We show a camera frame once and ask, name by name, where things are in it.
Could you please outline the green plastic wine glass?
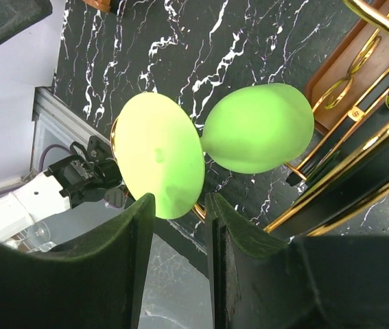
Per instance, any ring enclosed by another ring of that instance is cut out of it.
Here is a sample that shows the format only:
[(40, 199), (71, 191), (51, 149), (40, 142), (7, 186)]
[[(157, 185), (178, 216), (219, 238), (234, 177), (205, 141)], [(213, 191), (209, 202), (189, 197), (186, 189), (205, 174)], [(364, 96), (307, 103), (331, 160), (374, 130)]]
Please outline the green plastic wine glass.
[(130, 194), (152, 194), (156, 216), (173, 220), (198, 201), (206, 157), (235, 173), (263, 173), (301, 155), (313, 132), (306, 97), (293, 86), (272, 83), (225, 96), (202, 131), (169, 97), (138, 94), (115, 119), (110, 144)]

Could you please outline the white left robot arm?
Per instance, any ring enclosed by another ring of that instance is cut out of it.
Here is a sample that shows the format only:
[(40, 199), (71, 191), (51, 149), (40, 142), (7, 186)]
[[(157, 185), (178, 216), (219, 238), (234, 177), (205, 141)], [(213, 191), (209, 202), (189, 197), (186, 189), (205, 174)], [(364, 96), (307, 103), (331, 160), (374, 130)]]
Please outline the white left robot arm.
[(119, 191), (123, 180), (115, 146), (91, 136), (72, 142), (70, 155), (49, 165), (23, 186), (0, 196), (0, 243), (42, 220)]

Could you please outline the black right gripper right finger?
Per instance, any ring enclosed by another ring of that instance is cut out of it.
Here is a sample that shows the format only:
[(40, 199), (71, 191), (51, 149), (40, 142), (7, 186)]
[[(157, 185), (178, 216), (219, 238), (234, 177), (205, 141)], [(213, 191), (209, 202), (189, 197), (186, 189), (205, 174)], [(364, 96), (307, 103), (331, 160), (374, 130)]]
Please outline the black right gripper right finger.
[(215, 328), (389, 328), (389, 236), (279, 240), (205, 198)]

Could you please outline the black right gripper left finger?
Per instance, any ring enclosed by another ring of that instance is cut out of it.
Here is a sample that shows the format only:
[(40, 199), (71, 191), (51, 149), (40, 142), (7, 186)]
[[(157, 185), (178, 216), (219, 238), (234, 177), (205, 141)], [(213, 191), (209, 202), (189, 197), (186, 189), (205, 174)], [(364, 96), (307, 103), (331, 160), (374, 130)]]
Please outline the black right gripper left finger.
[(154, 221), (148, 193), (48, 252), (0, 244), (0, 328), (136, 328)]

